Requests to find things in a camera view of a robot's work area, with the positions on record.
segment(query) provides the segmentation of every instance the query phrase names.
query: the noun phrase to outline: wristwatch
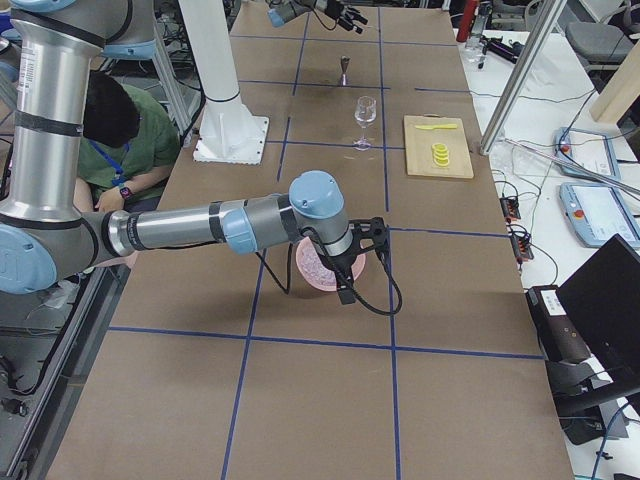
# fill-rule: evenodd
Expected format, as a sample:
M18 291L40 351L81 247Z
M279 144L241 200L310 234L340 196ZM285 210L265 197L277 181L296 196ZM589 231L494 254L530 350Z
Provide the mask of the wristwatch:
M120 185L118 185L118 188L120 189L120 195L122 196L122 198L124 198L125 200L131 196L133 196L133 192L131 191L131 189L129 187L125 187L124 183L121 183Z

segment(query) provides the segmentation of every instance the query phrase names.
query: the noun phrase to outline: human hand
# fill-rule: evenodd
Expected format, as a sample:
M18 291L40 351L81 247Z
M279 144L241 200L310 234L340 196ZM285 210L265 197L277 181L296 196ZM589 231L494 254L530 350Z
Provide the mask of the human hand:
M122 210L124 207L124 198L120 195L120 189L118 187L111 188L100 195L98 203L96 203L96 209L99 212L113 212L115 210Z

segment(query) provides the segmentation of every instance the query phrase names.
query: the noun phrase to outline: lanyard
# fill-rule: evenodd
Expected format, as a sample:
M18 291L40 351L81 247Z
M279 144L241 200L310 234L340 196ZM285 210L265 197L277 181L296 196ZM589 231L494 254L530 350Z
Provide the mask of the lanyard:
M89 140L89 143L96 150L96 152L98 152L102 156L102 158L104 158L107 162L109 162L109 165L111 165L113 169L116 171L116 174L113 180L111 180L111 183L113 184L113 186L117 187L118 185L123 183L124 170L122 170L122 166L118 162L116 162L113 158L111 158L111 156L107 152L102 150L96 142L94 142L93 140ZM129 146L129 142L124 144L125 156L127 155L127 153L129 153L130 148L131 147Z

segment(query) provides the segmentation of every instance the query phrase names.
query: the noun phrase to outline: black screen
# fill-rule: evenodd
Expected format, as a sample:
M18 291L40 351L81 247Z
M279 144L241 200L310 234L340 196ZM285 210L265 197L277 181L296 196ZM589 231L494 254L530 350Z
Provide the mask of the black screen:
M620 235L600 247L557 295L614 382L640 374L640 256ZM640 410L640 394L627 399Z

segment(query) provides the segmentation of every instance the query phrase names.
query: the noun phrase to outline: white pillar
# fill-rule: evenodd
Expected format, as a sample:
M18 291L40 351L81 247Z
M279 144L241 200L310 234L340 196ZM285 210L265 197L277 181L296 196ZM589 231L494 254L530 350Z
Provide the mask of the white pillar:
M269 119L242 103L222 0L180 0L180 10L207 97L194 158L260 163Z

